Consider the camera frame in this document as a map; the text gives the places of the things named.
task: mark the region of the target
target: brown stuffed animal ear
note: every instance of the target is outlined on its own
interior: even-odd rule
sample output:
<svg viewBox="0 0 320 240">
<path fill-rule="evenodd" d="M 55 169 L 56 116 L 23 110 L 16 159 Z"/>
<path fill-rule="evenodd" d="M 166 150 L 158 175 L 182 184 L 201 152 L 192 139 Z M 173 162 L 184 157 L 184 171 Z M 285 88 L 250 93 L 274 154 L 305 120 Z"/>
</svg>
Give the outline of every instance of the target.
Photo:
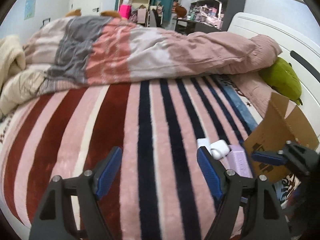
<svg viewBox="0 0 320 240">
<path fill-rule="evenodd" d="M 100 15 L 101 16 L 110 16 L 110 17 L 113 17 L 113 18 L 122 19 L 121 15 L 116 11 L 104 11 L 104 12 L 101 12 Z"/>
<path fill-rule="evenodd" d="M 177 14 L 178 18 L 183 18 L 187 15 L 187 10 L 186 10 L 186 8 L 184 8 L 182 6 L 177 6 L 176 7 L 176 14 Z"/>
<path fill-rule="evenodd" d="M 81 16 L 81 15 L 82 15 L 81 9 L 77 9 L 77 10 L 68 12 L 68 13 L 66 14 L 66 17 L 70 17 L 70 16 Z"/>
</svg>

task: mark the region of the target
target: white headboard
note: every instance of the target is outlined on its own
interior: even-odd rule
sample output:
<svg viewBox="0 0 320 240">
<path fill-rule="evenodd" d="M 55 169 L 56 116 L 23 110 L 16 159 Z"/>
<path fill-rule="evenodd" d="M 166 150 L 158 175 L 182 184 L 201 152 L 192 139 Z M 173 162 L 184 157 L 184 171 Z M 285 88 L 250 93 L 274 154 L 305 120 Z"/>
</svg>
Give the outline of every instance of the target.
<svg viewBox="0 0 320 240">
<path fill-rule="evenodd" d="M 300 108 L 319 137 L 320 83 L 303 65 L 290 56 L 290 52 L 293 50 L 298 53 L 319 74 L 320 47 L 309 38 L 286 25 L 248 13 L 237 13 L 231 22 L 228 32 L 236 33 L 246 38 L 252 38 L 257 34 L 265 34 L 279 43 L 283 51 L 279 56 L 292 64 L 292 68 L 301 81 L 303 106 L 300 106 Z"/>
</svg>

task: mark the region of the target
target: cream blanket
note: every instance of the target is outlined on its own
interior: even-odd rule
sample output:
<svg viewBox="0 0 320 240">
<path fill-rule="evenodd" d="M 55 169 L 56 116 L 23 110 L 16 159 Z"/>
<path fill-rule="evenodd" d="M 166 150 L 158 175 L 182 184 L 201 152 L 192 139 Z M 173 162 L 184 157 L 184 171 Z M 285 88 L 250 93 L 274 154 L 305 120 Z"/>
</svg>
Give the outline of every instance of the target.
<svg viewBox="0 0 320 240">
<path fill-rule="evenodd" d="M 26 70 L 25 53 L 18 36 L 0 40 L 0 118 L 36 94 L 44 73 Z"/>
</svg>

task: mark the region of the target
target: bedsheet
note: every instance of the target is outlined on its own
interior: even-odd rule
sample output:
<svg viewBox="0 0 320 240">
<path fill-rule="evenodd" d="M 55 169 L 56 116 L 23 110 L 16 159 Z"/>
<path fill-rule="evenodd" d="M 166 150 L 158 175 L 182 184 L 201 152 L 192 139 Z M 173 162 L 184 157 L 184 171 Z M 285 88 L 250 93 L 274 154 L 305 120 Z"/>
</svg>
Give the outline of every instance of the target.
<svg viewBox="0 0 320 240">
<path fill-rule="evenodd" d="M 115 239 L 203 239 L 216 210 L 196 161 L 196 139 L 239 144 L 261 119 L 219 75 L 43 95 L 1 125 L 1 207 L 17 232 L 28 231 L 54 175 L 78 176 L 120 146 L 121 169 L 100 201 Z M 229 168 L 226 158 L 221 162 Z M 80 227 L 76 199 L 73 208 Z M 233 236 L 243 219 L 240 208 Z"/>
</svg>

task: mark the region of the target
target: green plush toy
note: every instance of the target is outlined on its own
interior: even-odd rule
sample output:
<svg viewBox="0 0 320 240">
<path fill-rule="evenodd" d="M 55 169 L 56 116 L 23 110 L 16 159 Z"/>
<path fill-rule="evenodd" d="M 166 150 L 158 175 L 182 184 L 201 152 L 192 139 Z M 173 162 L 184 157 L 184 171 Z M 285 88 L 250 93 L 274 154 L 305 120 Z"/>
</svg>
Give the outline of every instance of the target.
<svg viewBox="0 0 320 240">
<path fill-rule="evenodd" d="M 288 97 L 297 105 L 302 105 L 300 80 L 292 65 L 283 58 L 278 57 L 271 67 L 260 70 L 259 75 L 279 94 Z"/>
</svg>

